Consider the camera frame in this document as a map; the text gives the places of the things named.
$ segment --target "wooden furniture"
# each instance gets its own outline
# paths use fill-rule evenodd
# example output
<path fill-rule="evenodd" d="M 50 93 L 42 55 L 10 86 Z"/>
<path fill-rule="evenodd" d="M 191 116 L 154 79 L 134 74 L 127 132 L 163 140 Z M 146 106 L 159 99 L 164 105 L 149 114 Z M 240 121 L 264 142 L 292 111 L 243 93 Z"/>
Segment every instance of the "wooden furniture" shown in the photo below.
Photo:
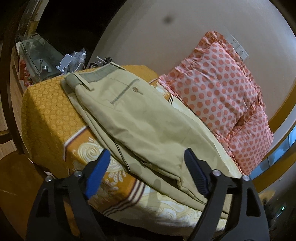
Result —
<path fill-rule="evenodd" d="M 17 128 L 10 93 L 11 53 L 17 28 L 29 0 L 1 3 L 0 36 L 4 33 L 0 58 L 0 96 L 8 129 L 0 131 L 0 144 L 13 140 L 17 150 L 0 160 L 0 240 L 25 239 L 30 210 L 45 173 L 25 155 Z"/>

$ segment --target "beige wall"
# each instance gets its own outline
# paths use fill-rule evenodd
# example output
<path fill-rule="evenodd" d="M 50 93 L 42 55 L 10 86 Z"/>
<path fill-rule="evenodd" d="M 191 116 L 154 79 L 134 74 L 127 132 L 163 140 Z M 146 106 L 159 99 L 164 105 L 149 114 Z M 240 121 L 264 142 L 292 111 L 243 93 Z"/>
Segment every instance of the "beige wall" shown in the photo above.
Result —
<path fill-rule="evenodd" d="M 92 60 L 110 56 L 118 64 L 167 73 L 210 30 L 231 33 L 248 52 L 246 64 L 262 87 L 271 118 L 296 77 L 296 38 L 268 0 L 127 0 Z"/>

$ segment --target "polka dot pillow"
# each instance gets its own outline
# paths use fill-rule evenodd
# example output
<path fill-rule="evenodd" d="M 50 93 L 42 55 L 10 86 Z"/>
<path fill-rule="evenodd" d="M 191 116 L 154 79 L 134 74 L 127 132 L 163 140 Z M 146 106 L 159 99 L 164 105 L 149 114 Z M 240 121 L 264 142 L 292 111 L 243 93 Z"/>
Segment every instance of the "polka dot pillow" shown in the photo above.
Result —
<path fill-rule="evenodd" d="M 262 104 L 253 104 L 230 133 L 228 147 L 241 171 L 250 174 L 267 154 L 273 135 Z"/>
<path fill-rule="evenodd" d="M 232 45 L 221 34 L 207 32 L 193 53 L 160 76 L 159 83 L 199 116 L 237 161 L 228 149 L 229 135 L 262 95 Z"/>

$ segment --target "wall socket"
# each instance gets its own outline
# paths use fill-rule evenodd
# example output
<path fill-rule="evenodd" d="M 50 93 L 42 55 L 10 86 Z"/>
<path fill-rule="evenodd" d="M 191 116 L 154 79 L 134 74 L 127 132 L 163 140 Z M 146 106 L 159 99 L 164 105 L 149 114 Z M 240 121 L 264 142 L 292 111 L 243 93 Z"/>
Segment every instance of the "wall socket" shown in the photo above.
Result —
<path fill-rule="evenodd" d="M 248 53 L 239 44 L 239 42 L 235 39 L 235 37 L 233 37 L 231 34 L 229 34 L 225 39 L 227 40 L 228 43 L 230 43 L 233 46 L 233 49 L 241 57 L 243 62 L 246 60 L 247 57 L 249 57 Z"/>

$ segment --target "striped border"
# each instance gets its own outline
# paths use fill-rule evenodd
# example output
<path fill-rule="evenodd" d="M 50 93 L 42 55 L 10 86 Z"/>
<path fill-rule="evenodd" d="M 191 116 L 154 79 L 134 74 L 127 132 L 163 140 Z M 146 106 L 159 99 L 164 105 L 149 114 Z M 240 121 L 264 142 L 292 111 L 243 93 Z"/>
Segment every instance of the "striped border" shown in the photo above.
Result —
<path fill-rule="evenodd" d="M 132 191 L 130 192 L 129 196 L 120 203 L 116 204 L 115 206 L 112 206 L 105 211 L 102 212 L 103 215 L 109 216 L 113 213 L 122 211 L 124 209 L 127 209 L 128 207 L 131 207 L 138 203 L 138 201 L 141 199 L 146 184 L 137 179 L 137 181 L 134 184 L 134 187 Z"/>

